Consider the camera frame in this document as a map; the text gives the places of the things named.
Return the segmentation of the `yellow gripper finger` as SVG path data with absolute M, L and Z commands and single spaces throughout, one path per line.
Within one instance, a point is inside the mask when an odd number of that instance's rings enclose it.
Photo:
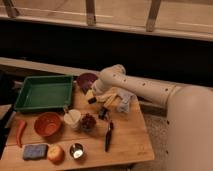
M 87 101 L 88 101 L 89 99 L 91 99 L 91 98 L 94 98 L 94 97 L 95 97 L 95 96 L 94 96 L 92 90 L 89 89 L 89 90 L 86 92 L 86 99 L 87 99 Z

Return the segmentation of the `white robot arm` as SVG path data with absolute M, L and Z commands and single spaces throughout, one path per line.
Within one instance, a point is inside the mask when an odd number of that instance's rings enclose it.
M 212 90 L 127 76 L 120 64 L 101 70 L 92 91 L 100 95 L 112 86 L 167 109 L 167 171 L 213 171 Z

